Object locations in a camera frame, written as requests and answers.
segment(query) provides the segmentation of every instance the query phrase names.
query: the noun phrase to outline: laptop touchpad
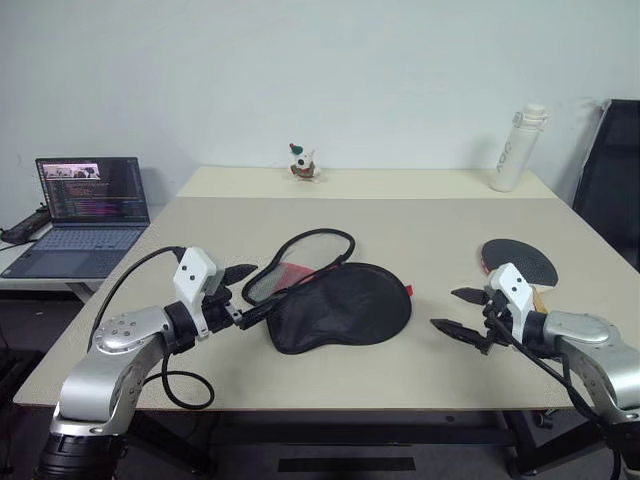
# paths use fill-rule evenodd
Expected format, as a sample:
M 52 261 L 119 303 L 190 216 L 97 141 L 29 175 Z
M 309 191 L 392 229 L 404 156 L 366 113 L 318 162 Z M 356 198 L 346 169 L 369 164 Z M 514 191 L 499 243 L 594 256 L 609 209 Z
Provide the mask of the laptop touchpad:
M 75 272 L 90 256 L 90 253 L 78 252 L 45 253 L 26 274 L 34 277 L 66 277 Z

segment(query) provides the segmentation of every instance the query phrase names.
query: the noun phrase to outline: black pouch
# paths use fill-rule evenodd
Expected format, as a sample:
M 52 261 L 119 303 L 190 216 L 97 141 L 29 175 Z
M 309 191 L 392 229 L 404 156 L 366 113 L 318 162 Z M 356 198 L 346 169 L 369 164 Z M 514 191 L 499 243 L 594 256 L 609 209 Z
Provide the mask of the black pouch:
M 264 309 L 278 351 L 296 354 L 330 343 L 371 345 L 407 324 L 407 289 L 381 267 L 344 263 L 354 248 L 353 237 L 339 230 L 305 232 L 245 285 L 242 296 Z

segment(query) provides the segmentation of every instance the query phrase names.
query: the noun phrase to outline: black office chair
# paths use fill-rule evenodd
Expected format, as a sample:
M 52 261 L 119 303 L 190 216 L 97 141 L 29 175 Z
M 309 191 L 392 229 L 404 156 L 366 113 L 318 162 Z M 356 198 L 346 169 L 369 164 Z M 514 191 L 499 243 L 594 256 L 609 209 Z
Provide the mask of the black office chair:
M 640 272 L 640 101 L 611 101 L 573 209 Z

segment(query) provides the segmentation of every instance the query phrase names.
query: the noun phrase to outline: ping pong paddle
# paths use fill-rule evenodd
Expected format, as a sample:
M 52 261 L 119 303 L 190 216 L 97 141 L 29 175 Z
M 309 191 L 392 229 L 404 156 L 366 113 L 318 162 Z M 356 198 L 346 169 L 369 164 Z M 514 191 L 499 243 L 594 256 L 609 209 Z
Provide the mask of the ping pong paddle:
M 533 287 L 533 303 L 536 311 L 547 313 L 538 292 L 554 288 L 558 284 L 558 272 L 544 253 L 517 240 L 498 238 L 482 246 L 480 254 L 485 273 L 505 263 L 513 263 L 525 280 Z

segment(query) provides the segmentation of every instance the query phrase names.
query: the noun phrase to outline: small figurine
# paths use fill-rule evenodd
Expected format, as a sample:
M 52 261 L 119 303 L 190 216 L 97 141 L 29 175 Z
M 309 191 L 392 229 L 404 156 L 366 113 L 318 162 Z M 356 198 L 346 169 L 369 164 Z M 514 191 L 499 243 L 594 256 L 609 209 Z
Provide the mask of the small figurine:
M 293 143 L 289 144 L 289 148 L 294 155 L 293 163 L 291 163 L 289 167 L 291 173 L 298 177 L 298 179 L 317 181 L 317 177 L 320 175 L 320 169 L 313 163 L 313 153 L 315 150 L 304 153 L 304 149 L 301 146 L 294 145 Z

